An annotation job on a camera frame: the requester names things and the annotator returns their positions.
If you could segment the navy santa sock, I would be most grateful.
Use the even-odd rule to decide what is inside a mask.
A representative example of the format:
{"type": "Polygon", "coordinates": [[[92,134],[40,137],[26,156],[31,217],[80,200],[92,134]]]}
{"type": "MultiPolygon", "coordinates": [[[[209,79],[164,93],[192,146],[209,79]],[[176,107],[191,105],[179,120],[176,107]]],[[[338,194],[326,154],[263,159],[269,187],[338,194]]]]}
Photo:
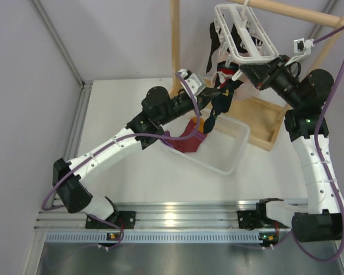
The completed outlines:
{"type": "Polygon", "coordinates": [[[210,116],[205,120],[204,123],[204,134],[210,133],[216,123],[217,117],[226,113],[229,110],[227,106],[227,100],[225,96],[217,96],[212,100],[212,109],[210,111],[210,116]]]}
{"type": "Polygon", "coordinates": [[[239,65],[236,63],[231,63],[229,66],[226,66],[225,61],[221,61],[217,64],[213,82],[214,88],[218,89],[220,94],[212,101],[214,114],[217,116],[229,111],[234,91],[243,84],[240,80],[232,80],[232,76],[238,69],[239,65]]]}

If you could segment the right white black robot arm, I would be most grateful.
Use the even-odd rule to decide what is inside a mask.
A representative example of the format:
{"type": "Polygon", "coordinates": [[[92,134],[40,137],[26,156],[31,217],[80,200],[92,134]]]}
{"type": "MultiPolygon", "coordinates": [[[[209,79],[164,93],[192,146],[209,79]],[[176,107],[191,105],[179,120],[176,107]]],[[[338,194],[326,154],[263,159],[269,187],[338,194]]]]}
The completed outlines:
{"type": "Polygon", "coordinates": [[[262,227],[278,221],[291,228],[302,243],[340,240],[344,235],[344,199],[331,163],[329,129],[320,119],[334,79],[328,71],[314,69],[299,80],[288,60],[279,56],[268,63],[240,65],[240,70],[256,89],[273,89],[291,107],[284,125],[301,163],[307,211],[282,199],[262,199],[256,205],[256,220],[262,227]]]}

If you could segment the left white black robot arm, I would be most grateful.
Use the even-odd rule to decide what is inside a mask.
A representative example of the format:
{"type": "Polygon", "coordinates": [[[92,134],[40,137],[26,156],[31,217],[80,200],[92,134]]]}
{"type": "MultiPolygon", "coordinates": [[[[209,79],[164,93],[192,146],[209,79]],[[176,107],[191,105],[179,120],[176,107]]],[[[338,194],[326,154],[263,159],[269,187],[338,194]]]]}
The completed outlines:
{"type": "Polygon", "coordinates": [[[204,88],[191,97],[184,89],[171,98],[166,88],[149,89],[142,100],[142,111],[107,142],[86,154],[53,164],[53,187],[70,214],[83,212],[105,227],[118,222],[119,211],[107,196],[93,195],[92,179],[125,157],[145,150],[164,136],[163,125],[195,110],[204,109],[219,95],[216,88],[204,88]]]}

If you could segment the white plastic clip hanger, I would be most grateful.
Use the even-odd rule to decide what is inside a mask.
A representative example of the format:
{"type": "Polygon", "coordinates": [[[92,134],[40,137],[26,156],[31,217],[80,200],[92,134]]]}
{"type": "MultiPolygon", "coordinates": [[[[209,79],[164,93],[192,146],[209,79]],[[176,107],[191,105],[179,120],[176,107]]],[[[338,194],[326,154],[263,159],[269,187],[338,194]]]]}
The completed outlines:
{"type": "Polygon", "coordinates": [[[248,1],[240,4],[219,4],[214,7],[214,24],[220,40],[219,50],[228,52],[226,66],[231,62],[241,64],[263,64],[275,59],[279,52],[266,34],[248,1]],[[247,47],[247,54],[240,54],[230,34],[233,24],[236,25],[243,42],[247,47]],[[262,40],[263,45],[258,50],[251,36],[262,40]]]}

